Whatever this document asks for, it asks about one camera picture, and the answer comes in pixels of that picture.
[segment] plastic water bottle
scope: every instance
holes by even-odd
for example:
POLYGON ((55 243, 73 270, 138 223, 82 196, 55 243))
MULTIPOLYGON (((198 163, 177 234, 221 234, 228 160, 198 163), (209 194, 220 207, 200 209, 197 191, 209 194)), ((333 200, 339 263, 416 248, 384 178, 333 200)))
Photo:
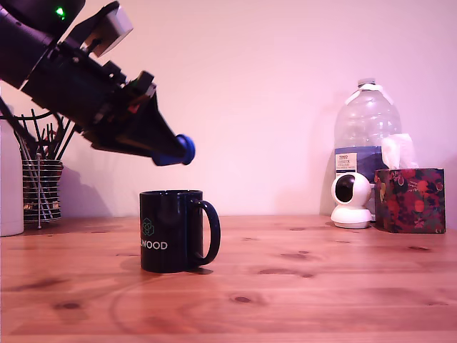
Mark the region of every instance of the plastic water bottle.
POLYGON ((386 169, 381 153, 381 141, 391 134, 401 133, 401 121, 392 99, 376 84, 375 79, 361 79, 358 89, 346 100, 335 125, 336 177, 346 172, 358 172, 371 183, 371 199, 366 207, 372 220, 374 208, 374 173, 386 169))

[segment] white security camera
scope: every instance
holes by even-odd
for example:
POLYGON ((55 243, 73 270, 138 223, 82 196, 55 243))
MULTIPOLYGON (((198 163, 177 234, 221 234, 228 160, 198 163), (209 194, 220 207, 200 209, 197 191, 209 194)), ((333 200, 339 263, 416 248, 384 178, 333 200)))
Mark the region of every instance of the white security camera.
POLYGON ((371 213, 364 207, 370 199, 370 182, 359 173, 338 176, 331 185, 331 195, 338 204, 331 214, 337 227, 364 229, 369 226, 371 213))

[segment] printed text on mug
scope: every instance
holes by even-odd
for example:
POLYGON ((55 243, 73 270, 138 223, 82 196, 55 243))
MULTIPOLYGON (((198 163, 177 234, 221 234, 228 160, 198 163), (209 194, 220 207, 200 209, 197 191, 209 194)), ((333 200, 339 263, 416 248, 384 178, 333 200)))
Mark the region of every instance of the printed text on mug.
POLYGON ((155 250, 165 250, 169 247, 167 242, 151 242, 146 241, 144 239, 141 240, 141 246, 148 249, 155 249, 155 250))

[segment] green led light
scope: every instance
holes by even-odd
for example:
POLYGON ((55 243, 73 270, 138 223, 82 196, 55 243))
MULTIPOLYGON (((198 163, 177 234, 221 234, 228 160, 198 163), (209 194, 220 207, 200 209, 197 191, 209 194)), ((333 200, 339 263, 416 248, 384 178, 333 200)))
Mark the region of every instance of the green led light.
POLYGON ((56 10, 56 13, 62 18, 62 20, 65 19, 65 12, 64 12, 64 9, 62 9, 61 7, 59 7, 59 8, 56 10))

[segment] robotic arm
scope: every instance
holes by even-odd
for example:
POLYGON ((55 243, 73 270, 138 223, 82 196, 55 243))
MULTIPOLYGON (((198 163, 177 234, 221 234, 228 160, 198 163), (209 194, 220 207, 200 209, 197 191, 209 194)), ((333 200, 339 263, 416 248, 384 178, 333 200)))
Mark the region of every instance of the robotic arm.
MULTIPOLYGON (((151 157, 159 166, 191 163, 194 143, 175 136, 160 114, 154 76, 143 71, 127 81, 113 62, 102 66, 89 56, 102 56, 133 29, 119 2, 59 41, 84 4, 0 0, 0 79, 72 120, 94 149, 151 157)), ((13 124, 2 104, 0 111, 13 124)))

